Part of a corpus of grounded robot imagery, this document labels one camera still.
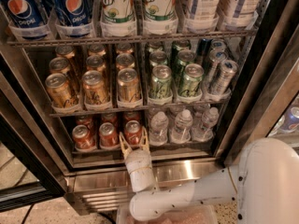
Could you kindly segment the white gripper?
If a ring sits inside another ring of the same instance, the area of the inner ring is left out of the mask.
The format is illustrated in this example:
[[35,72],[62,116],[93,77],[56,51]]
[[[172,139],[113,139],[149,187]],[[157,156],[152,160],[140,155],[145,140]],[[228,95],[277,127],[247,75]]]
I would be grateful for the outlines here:
[[152,171],[151,156],[148,153],[150,145],[147,129],[142,127],[139,143],[141,149],[132,150],[123,133],[120,133],[119,139],[133,192],[154,189],[156,181]]

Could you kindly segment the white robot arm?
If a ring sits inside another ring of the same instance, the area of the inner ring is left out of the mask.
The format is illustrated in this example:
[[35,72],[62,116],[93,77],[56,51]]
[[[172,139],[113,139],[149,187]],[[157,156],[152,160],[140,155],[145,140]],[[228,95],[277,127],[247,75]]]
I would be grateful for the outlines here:
[[121,142],[134,197],[131,215],[149,221],[195,205],[237,204],[238,224],[298,224],[299,155],[275,138],[257,139],[242,149],[239,162],[168,190],[159,189],[151,164],[148,134],[138,149]]

